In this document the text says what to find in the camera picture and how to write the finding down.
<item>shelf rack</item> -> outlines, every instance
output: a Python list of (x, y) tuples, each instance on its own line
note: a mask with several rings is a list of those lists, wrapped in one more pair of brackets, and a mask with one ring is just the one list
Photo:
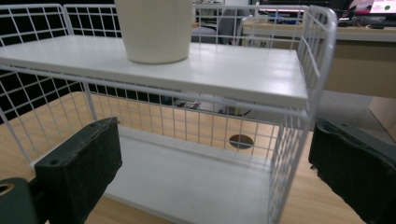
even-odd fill
[[(329, 73), (334, 13), (194, 7), (233, 20), (231, 35), (198, 36), (233, 43), (191, 43), (187, 60), (147, 65), (127, 60), (114, 5), (0, 6), (3, 125), (34, 163), (118, 117), (124, 165), (107, 196), (177, 223), (277, 223)], [(296, 35), (242, 35), (254, 18), (238, 11), (266, 8), (304, 13)], [(270, 48), (238, 46), (254, 41)]]

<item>white shelf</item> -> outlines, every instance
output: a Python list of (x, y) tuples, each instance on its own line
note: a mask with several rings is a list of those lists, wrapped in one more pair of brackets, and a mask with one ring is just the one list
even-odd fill
[(176, 223), (267, 223), (270, 161), (119, 126), (106, 196)]
[(303, 108), (307, 101), (294, 50), (191, 43), (188, 59), (148, 65), (130, 62), (120, 38), (68, 35), (0, 48), (0, 63), (267, 105)]

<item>round hole in desk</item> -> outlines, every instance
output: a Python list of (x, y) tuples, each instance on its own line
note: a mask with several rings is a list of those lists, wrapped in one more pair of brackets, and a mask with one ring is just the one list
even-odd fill
[(230, 137), (230, 144), (237, 149), (248, 149), (253, 146), (254, 142), (247, 135), (236, 134)]

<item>chair backrest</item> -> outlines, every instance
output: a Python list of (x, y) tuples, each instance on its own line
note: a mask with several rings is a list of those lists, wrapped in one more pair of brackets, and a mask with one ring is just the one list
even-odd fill
[[(248, 9), (224, 9), (219, 19), (218, 34), (237, 36), (237, 31), (241, 24), (241, 20), (251, 15)], [(222, 44), (229, 44), (233, 39), (231, 37), (220, 37)]]

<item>cylindrical container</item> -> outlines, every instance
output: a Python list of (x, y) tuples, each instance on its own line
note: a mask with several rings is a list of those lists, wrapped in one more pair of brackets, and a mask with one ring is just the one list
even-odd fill
[(189, 55), (191, 0), (115, 0), (129, 60), (173, 63)]

